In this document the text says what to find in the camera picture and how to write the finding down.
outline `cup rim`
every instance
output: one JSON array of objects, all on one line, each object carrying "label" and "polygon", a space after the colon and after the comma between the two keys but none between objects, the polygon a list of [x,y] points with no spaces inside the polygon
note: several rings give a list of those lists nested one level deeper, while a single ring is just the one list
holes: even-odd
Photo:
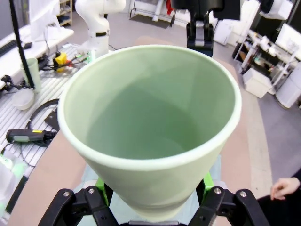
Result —
[{"label": "cup rim", "polygon": [[[136,159],[123,159],[123,158],[103,154],[83,144],[73,135],[73,133],[71,132],[71,130],[69,129],[66,123],[65,115],[64,115],[64,105],[65,105],[66,96],[72,84],[82,74],[82,72],[84,72],[87,68],[94,66],[94,64],[97,64],[99,61],[107,57],[112,57],[120,52],[131,51],[131,50],[142,49],[142,48],[169,48],[169,49],[187,51],[192,54],[198,55],[199,57],[203,57],[209,60],[214,65],[222,69],[222,71],[225,73],[225,75],[227,76],[228,80],[232,85],[234,96],[235,96],[235,103],[230,119],[228,120],[226,125],[214,137],[212,137],[205,143],[201,144],[200,146],[195,147],[189,151],[183,152],[181,154],[164,157],[164,158],[158,158],[158,159],[136,160]],[[210,153],[211,150],[214,150],[218,146],[222,145],[238,125],[240,120],[241,108],[242,108],[242,97],[237,82],[235,81],[231,73],[223,65],[218,63],[213,58],[205,54],[196,52],[194,50],[178,47],[178,46],[144,45],[144,46],[133,46],[133,47],[123,48],[120,50],[113,51],[81,68],[72,78],[70,78],[67,87],[64,89],[64,92],[59,100],[57,116],[60,125],[60,130],[64,134],[65,138],[72,144],[73,147],[77,149],[79,154],[82,155],[83,157],[91,161],[95,161],[101,165],[116,168],[116,169],[153,171],[153,170],[169,169],[179,165],[187,164],[189,162],[192,162],[198,158],[207,155],[208,153]]]}]

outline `floor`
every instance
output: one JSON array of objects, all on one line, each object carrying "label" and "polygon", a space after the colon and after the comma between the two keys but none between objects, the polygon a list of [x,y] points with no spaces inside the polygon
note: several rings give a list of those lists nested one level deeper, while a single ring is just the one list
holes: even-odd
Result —
[{"label": "floor", "polygon": [[[132,46],[140,36],[150,36],[186,46],[186,31],[174,25],[162,29],[155,26],[130,21],[125,13],[109,15],[111,34],[110,45],[116,49]],[[70,43],[81,44],[87,40],[87,25],[74,13],[75,34],[68,39]],[[214,58],[218,58],[234,67],[237,63],[231,58],[233,47],[214,44]],[[271,95],[257,99],[244,91],[241,77],[240,88],[246,103],[248,115],[248,145],[252,166],[252,189],[256,196],[269,192],[272,182],[279,177],[290,176],[300,167],[301,149],[301,112],[296,108],[282,109]]]}]

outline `pale green cup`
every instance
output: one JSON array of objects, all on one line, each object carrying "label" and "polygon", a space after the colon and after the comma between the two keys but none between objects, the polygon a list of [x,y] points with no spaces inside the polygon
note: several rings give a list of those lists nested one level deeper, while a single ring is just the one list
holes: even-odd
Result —
[{"label": "pale green cup", "polygon": [[174,216],[237,126],[241,95],[215,60],[172,46],[131,47],[81,69],[58,107],[61,131],[131,208]]}]

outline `hand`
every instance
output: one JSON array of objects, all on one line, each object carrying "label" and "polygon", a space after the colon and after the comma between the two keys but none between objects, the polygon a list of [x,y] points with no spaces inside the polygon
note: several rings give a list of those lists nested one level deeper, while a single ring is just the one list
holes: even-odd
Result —
[{"label": "hand", "polygon": [[284,200],[285,195],[294,193],[299,187],[297,178],[280,178],[271,188],[271,200]]}]

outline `white bowl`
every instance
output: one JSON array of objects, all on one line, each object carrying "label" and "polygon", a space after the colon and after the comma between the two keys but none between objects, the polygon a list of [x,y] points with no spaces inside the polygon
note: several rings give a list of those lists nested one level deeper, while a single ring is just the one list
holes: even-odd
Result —
[{"label": "white bowl", "polygon": [[34,101],[34,92],[32,89],[21,89],[13,95],[12,104],[19,110],[30,108]]}]

